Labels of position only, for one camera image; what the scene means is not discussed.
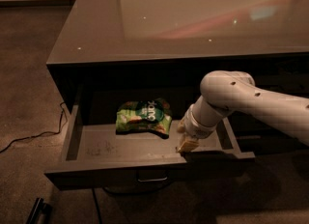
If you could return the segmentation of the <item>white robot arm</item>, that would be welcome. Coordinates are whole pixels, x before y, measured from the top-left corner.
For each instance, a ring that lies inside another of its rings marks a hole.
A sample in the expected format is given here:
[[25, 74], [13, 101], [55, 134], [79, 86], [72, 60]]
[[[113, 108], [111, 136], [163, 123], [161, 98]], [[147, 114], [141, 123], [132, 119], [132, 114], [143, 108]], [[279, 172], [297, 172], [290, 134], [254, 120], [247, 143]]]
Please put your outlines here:
[[200, 97], [190, 105], [178, 124], [182, 135], [178, 151], [188, 153], [199, 147], [217, 125], [233, 112], [257, 120], [309, 145], [309, 99], [264, 90], [242, 71], [216, 70], [200, 83]]

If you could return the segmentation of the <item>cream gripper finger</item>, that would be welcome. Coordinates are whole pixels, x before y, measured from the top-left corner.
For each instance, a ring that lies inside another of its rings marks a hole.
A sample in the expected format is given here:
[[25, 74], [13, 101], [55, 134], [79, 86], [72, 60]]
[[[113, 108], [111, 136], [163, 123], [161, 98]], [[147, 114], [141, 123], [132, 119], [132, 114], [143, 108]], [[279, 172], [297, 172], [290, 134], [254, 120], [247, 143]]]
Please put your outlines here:
[[179, 153], [188, 153], [199, 146], [199, 141], [188, 134], [184, 134], [180, 140], [180, 145], [177, 148]]

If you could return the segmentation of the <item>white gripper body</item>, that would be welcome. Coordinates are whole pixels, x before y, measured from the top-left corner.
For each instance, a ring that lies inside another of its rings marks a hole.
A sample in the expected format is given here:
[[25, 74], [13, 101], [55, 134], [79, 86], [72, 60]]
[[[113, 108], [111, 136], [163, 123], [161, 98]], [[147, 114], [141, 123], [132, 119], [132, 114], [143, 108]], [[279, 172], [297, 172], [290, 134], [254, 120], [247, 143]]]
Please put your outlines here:
[[180, 120], [177, 132], [186, 133], [196, 139], [205, 139], [216, 130], [221, 120], [222, 115], [209, 105], [196, 108], [191, 104]]

